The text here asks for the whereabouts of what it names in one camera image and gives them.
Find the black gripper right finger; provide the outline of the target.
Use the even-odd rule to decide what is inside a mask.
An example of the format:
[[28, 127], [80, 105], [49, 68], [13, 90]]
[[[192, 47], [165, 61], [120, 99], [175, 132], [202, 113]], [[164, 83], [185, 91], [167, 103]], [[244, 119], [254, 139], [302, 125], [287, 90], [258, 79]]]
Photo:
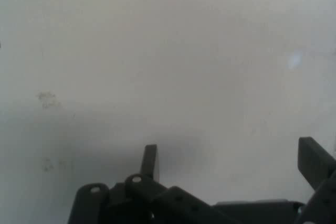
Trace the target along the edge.
[[335, 223], [335, 159], [313, 138], [301, 137], [298, 170], [314, 190], [298, 223]]

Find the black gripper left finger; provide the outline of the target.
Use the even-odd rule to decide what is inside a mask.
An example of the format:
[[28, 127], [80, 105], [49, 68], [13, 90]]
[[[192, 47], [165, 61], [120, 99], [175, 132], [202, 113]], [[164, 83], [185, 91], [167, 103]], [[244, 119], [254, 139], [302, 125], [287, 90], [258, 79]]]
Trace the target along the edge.
[[173, 186], [159, 183], [157, 145], [146, 145], [139, 173], [112, 188], [80, 187], [68, 223], [236, 223], [214, 207]]

